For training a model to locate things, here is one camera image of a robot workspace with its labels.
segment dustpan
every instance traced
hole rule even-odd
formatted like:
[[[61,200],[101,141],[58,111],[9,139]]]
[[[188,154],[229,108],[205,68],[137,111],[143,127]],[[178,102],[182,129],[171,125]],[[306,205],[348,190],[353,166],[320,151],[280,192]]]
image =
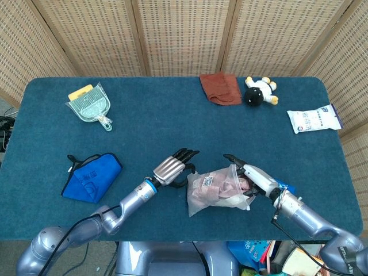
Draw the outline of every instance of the dustpan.
[[[112,120],[106,117],[111,104],[100,83],[67,105],[82,121],[99,121],[107,131],[113,129]]]

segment white bag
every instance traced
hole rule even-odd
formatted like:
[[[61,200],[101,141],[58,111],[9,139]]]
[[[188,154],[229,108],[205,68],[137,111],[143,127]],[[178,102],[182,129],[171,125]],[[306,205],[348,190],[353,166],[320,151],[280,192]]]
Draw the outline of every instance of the white bag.
[[[187,201],[189,217],[208,206],[238,207],[250,210],[250,203],[255,197],[243,193],[250,189],[245,178],[239,178],[236,165],[212,171],[207,174],[189,174]]]
[[[320,129],[341,129],[341,119],[333,104],[322,106],[316,110],[287,111],[295,134]]]

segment stuffed toy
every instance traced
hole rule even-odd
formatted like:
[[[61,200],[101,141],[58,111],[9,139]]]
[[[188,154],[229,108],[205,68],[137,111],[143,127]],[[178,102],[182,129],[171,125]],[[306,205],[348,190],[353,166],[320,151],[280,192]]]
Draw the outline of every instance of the stuffed toy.
[[[268,77],[263,77],[262,80],[256,82],[249,76],[246,79],[248,90],[244,96],[248,105],[257,106],[263,101],[273,105],[278,103],[278,97],[272,95],[272,91],[276,90],[276,83],[272,82]]]

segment black cable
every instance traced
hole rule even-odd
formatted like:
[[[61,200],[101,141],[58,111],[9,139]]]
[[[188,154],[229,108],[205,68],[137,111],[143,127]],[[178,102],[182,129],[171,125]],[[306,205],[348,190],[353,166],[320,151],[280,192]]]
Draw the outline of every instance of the black cable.
[[[205,270],[206,270],[206,276],[211,276],[211,273],[209,272],[208,262],[207,262],[205,256],[203,255],[203,253],[200,253],[200,251],[198,250],[198,248],[197,248],[197,246],[194,242],[192,242],[192,244],[193,244],[195,250],[197,250],[197,252],[198,252],[198,254],[199,254],[199,256],[202,260],[203,266],[205,267]]]
[[[109,211],[111,211],[112,209],[118,208],[120,205],[116,205],[114,207],[111,207],[109,209],[107,209],[106,211],[103,211],[102,214],[107,213]],[[61,246],[61,244],[65,241],[65,239],[67,238],[67,236],[71,233],[71,231],[73,231],[73,229],[80,223],[82,223],[85,220],[89,220],[92,219],[94,217],[99,217],[99,214],[93,214],[92,216],[89,217],[85,217],[79,221],[77,221],[69,230],[68,232],[66,232],[66,234],[62,237],[62,239],[60,240],[60,242],[57,244],[57,246],[55,247],[55,249],[53,250],[52,254],[50,255],[50,257],[48,258],[46,264],[44,265],[44,267],[42,268],[42,270],[39,273],[39,276],[42,276],[43,272],[45,272],[47,266],[50,264],[53,256],[56,254],[57,250],[59,249],[59,247]]]
[[[109,273],[109,275],[108,275],[108,276],[112,276],[112,275],[113,275],[113,272],[114,272],[115,267],[116,267],[116,260],[115,260],[115,262],[114,262],[113,266],[111,267],[111,269],[110,269],[110,273]]]
[[[331,272],[331,273],[335,273],[335,274],[337,274],[337,275],[341,275],[341,276],[352,276],[353,274],[347,274],[347,273],[341,273],[341,272],[337,272],[337,271],[335,271],[335,270],[332,270],[332,269],[329,269],[329,268],[327,268],[327,267],[325,267],[325,266],[323,266],[321,263],[319,263],[318,261],[316,261],[315,260],[315,258],[311,255],[311,254],[309,254],[308,253],[308,251],[307,250],[305,250],[304,249],[304,247],[303,246],[301,246],[301,244],[296,240],[296,239],[294,239],[293,237],[292,237],[292,235],[290,235],[285,229],[283,229],[282,228],[282,226],[281,225],[279,225],[278,223],[277,223],[277,221],[276,221],[277,219],[272,219],[271,220],[271,223],[273,224],[273,225],[275,225],[278,229],[280,229],[286,236],[288,236],[288,238],[290,238],[293,242],[295,242],[295,244],[300,248],[300,249],[302,249],[303,250],[303,252],[304,253],[306,253],[306,255],[308,256],[308,257],[310,257],[310,259],[312,260],[312,261],[314,261],[317,265],[319,265],[320,267],[322,267],[323,269],[326,269],[327,271],[329,271],[329,272]]]
[[[63,274],[63,276],[65,276],[65,275],[67,275],[69,272],[71,272],[71,271],[73,271],[73,270],[77,269],[78,267],[80,267],[80,266],[85,262],[85,260],[86,260],[86,258],[87,258],[87,253],[88,253],[88,248],[89,248],[89,246],[90,246],[90,243],[87,243],[87,248],[86,248],[86,252],[85,252],[85,256],[83,257],[83,260],[82,260],[79,264],[77,264],[77,265],[73,266],[71,269],[69,269],[67,272],[65,272],[65,273]]]
[[[5,117],[5,114],[8,112],[8,111],[11,111],[13,109],[13,107],[9,108],[7,111],[4,112],[4,117]]]
[[[109,267],[111,266],[111,264],[112,264],[112,262],[113,262],[113,260],[114,260],[114,258],[115,258],[115,256],[116,256],[116,254],[117,254],[117,249],[118,249],[118,247],[119,247],[119,243],[118,243],[117,241],[115,241],[115,243],[116,243],[116,249],[115,249],[115,252],[114,252],[114,254],[113,254],[113,256],[112,256],[112,258],[111,258],[111,260],[110,260],[110,262],[109,262],[108,266],[106,267],[106,270],[105,270],[105,272],[104,272],[103,276],[106,276],[106,275],[107,275],[108,270],[109,270]]]

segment metal robotic arm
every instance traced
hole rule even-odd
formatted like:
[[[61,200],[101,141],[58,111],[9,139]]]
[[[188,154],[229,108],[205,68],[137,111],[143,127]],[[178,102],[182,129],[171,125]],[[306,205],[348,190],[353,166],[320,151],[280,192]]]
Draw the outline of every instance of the metal robotic arm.
[[[157,193],[160,186],[182,187],[182,183],[174,182],[183,171],[191,169],[193,164],[186,164],[199,151],[182,148],[165,159],[154,169],[152,177],[146,177],[130,194],[120,201],[121,215],[117,217],[112,208],[104,205],[94,214],[94,217],[79,221],[72,230],[64,227],[47,227],[32,240],[17,263],[17,275],[47,275],[58,257],[68,247],[78,247],[98,238],[104,231],[108,235],[117,233],[124,221]]]
[[[278,211],[294,221],[310,237],[330,235],[331,240],[320,251],[322,260],[329,268],[340,273],[368,275],[368,247],[364,248],[357,236],[329,223],[306,206],[301,198],[279,189],[278,182],[261,169],[230,154],[224,157],[234,162],[239,167],[238,172],[250,179],[260,194],[271,199]]]

